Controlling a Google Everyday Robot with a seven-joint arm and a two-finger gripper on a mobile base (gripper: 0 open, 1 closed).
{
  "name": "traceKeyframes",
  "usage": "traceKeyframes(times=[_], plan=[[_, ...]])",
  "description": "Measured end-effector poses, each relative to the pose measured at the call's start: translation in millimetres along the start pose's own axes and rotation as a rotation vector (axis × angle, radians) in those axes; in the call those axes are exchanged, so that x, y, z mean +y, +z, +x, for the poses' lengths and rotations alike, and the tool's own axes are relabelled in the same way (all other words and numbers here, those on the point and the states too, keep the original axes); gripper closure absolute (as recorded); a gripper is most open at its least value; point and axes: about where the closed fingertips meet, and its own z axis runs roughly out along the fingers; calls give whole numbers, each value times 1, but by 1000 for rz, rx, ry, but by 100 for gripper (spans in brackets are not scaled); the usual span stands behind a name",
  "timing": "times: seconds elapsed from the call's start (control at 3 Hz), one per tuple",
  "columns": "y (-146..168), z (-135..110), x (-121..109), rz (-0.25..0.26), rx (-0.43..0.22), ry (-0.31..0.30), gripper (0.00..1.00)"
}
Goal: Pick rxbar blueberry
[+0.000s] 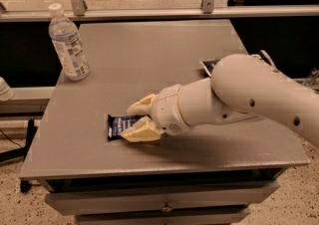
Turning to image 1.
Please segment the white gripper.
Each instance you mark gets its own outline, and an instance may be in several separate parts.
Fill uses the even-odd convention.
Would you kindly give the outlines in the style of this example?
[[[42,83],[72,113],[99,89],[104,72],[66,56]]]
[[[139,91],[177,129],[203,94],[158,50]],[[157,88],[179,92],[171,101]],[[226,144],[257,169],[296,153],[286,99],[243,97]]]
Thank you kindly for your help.
[[[181,85],[174,85],[161,90],[157,95],[150,94],[130,105],[127,113],[143,116],[132,126],[120,133],[129,142],[159,140],[163,133],[179,135],[191,130],[183,120],[178,107],[178,92]]]

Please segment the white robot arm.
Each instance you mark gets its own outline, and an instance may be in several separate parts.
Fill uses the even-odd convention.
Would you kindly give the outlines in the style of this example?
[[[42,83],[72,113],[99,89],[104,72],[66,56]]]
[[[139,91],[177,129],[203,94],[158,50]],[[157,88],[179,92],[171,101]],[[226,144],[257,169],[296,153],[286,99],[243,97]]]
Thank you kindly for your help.
[[[121,133],[130,142],[179,135],[202,124],[224,125],[263,117],[319,146],[319,95],[256,55],[219,60],[211,76],[174,85],[128,107],[140,119]]]

